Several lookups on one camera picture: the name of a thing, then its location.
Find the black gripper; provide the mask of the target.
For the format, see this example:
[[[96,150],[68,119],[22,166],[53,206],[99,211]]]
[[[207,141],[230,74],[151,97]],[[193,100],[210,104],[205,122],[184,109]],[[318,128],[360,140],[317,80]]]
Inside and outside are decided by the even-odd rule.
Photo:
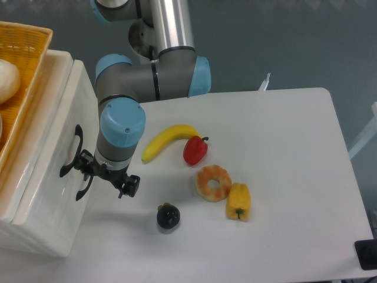
[[[124,195],[133,198],[138,191],[140,177],[127,174],[130,162],[131,158],[123,162],[116,162],[115,166],[111,166],[110,162],[99,164],[89,151],[82,150],[74,169],[79,170],[84,175],[83,180],[85,182],[90,176],[110,182],[119,190],[119,199]]]

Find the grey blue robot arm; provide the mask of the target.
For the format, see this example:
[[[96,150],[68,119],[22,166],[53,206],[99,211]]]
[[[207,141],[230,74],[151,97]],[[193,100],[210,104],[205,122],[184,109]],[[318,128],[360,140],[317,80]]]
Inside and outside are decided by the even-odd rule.
[[[187,1],[92,1],[97,16],[107,22],[132,19],[138,26],[130,38],[140,41],[133,65],[125,55],[109,54],[96,66],[95,92],[99,131],[94,153],[78,147],[74,160],[61,169],[77,169],[92,182],[110,182],[121,196],[134,196],[140,179],[127,169],[146,123],[142,104],[193,97],[211,89],[205,57],[196,54]]]

